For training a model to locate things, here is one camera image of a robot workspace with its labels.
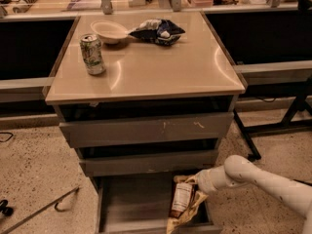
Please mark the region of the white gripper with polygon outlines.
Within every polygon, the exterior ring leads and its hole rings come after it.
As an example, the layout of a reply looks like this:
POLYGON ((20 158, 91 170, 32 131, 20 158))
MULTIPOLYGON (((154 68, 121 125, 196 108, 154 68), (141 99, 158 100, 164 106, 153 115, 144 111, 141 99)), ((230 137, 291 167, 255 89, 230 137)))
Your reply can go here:
POLYGON ((204 201, 207 200, 208 195, 219 189, 227 186, 227 178, 223 166, 202 170, 195 175, 176 175, 174 177, 175 183, 189 183, 197 184, 200 190, 195 192, 192 209, 197 209, 204 201))

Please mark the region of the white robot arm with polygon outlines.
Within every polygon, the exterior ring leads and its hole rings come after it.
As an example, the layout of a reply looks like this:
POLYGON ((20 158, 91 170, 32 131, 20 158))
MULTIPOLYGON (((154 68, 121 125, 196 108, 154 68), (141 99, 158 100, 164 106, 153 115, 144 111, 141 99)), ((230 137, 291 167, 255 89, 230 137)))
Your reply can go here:
POLYGON ((222 166, 202 170, 196 175, 178 175, 175 181, 197 185, 199 192, 174 227, 190 221, 199 205, 213 192, 253 184, 304 217, 302 234, 312 234, 312 186, 260 169, 239 155, 227 157, 222 166))

